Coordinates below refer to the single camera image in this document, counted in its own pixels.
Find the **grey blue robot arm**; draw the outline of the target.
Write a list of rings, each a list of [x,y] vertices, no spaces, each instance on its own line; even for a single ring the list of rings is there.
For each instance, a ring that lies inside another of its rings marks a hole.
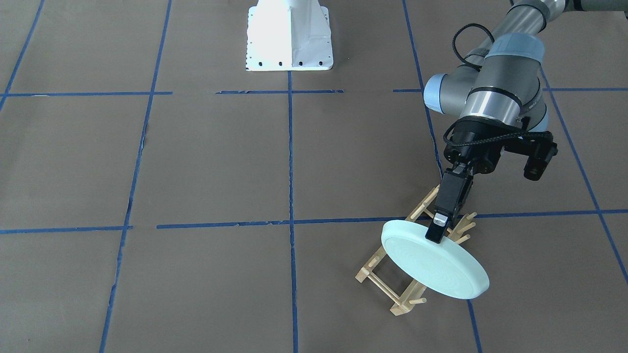
[[[545,47],[537,34],[563,13],[627,11],[625,0],[518,0],[451,74],[428,80],[429,109],[457,120],[444,132],[446,169],[426,239],[440,243],[464,205],[476,174],[490,174],[503,152],[527,156],[524,177],[537,181],[557,144],[547,131],[547,105],[538,72]]]

